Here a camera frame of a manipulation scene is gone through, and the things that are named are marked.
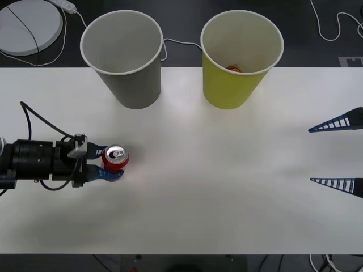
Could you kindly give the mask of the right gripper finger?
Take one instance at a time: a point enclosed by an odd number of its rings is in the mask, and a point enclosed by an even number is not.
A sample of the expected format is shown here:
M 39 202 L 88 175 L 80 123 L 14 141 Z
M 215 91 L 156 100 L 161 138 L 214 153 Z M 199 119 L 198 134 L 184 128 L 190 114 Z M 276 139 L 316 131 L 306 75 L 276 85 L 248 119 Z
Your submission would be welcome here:
M 362 130 L 363 108 L 352 109 L 340 116 L 325 121 L 308 130 L 309 133 L 323 131 Z
M 335 190 L 363 198 L 362 178 L 316 178 L 311 177 L 310 181 L 333 188 Z

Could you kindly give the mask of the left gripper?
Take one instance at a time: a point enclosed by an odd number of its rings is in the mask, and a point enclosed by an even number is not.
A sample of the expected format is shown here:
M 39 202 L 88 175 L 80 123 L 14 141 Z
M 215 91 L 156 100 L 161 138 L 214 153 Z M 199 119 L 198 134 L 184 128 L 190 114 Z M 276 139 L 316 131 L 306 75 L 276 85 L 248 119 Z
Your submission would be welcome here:
M 106 148 L 107 146 L 87 143 L 86 139 L 84 141 L 57 141 L 52 163 L 52 180 L 69 181 L 74 188 L 82 187 L 86 182 L 95 180 L 108 182 L 119 180 L 124 174 L 123 169 L 120 172 L 112 173 L 94 164 L 88 164 L 86 167 L 85 158 L 99 158 Z

